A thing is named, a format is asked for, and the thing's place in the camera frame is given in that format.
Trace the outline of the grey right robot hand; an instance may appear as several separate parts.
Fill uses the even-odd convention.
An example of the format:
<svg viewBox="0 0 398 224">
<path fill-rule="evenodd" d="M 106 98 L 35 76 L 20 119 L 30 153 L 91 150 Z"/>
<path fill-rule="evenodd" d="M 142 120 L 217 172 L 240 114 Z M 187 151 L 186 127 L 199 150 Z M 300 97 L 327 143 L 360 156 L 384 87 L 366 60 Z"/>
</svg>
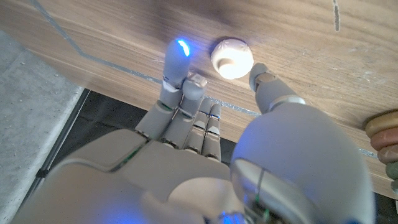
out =
<svg viewBox="0 0 398 224">
<path fill-rule="evenodd" d="M 160 97 L 133 129 L 55 166 L 14 223 L 374 223 L 372 183 L 353 141 L 261 63 L 244 72 L 261 115 L 221 161 L 221 107 L 169 43 Z"/>
</svg>

